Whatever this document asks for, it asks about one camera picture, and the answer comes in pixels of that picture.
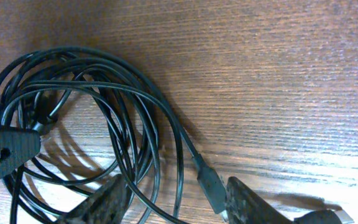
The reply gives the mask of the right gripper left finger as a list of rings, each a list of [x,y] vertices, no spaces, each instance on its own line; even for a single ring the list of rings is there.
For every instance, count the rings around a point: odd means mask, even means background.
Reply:
[[[40,135],[31,129],[0,126],[0,179],[40,152]]]

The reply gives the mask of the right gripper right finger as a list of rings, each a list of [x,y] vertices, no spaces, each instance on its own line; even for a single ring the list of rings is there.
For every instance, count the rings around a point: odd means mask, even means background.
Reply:
[[[230,224],[292,224],[237,177],[226,185],[226,211]]]

